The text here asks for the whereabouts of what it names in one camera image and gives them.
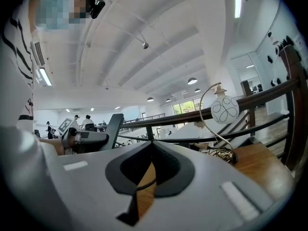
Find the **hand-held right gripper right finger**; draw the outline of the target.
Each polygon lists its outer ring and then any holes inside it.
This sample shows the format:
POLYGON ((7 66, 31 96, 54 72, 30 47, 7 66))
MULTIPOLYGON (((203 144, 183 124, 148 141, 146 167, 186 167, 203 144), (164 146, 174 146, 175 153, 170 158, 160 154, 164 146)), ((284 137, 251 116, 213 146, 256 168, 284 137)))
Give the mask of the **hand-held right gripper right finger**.
POLYGON ((190 159, 194 177, 180 194, 156 198, 137 230, 231 231, 273 205, 262 187, 227 162, 178 145, 168 147, 190 159))

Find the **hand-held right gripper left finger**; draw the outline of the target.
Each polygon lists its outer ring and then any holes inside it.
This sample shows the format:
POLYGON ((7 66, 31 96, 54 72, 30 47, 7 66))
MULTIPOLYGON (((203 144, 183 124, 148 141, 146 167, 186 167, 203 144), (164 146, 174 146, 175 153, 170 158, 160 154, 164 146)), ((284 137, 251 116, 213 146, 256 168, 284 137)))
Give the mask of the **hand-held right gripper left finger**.
POLYGON ((156 230, 153 220, 138 218, 136 195, 128 212, 111 217, 107 203, 95 200, 68 175, 55 150, 29 132, 0 129, 0 176, 23 211, 19 226, 34 231, 156 230))

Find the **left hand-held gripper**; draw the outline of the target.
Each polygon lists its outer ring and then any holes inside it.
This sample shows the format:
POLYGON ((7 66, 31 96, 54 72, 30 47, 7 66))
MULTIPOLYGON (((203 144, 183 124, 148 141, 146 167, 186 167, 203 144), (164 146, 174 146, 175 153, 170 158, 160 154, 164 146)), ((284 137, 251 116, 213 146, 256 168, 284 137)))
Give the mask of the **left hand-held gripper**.
MULTIPOLYGON (((66 118, 58 127, 64 154, 76 154, 72 145, 72 139, 80 131, 80 126, 74 119, 66 118)), ((99 151, 108 142, 109 136, 104 132, 82 131, 79 136, 79 144, 83 151, 99 151)))

